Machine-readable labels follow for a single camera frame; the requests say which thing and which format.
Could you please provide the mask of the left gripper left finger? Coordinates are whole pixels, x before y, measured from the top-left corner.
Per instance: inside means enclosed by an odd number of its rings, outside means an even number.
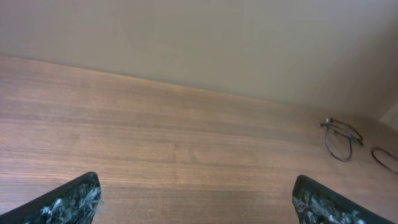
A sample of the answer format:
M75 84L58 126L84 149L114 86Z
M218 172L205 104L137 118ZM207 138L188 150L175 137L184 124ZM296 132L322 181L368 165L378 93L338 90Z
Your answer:
M101 200L96 172L87 172L1 215L1 224L91 224Z

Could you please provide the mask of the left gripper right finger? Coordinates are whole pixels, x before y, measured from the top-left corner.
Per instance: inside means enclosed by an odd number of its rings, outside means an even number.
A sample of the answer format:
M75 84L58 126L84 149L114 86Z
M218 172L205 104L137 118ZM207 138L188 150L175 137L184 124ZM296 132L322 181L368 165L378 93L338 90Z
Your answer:
M292 203L300 224L394 224L306 175L297 177Z

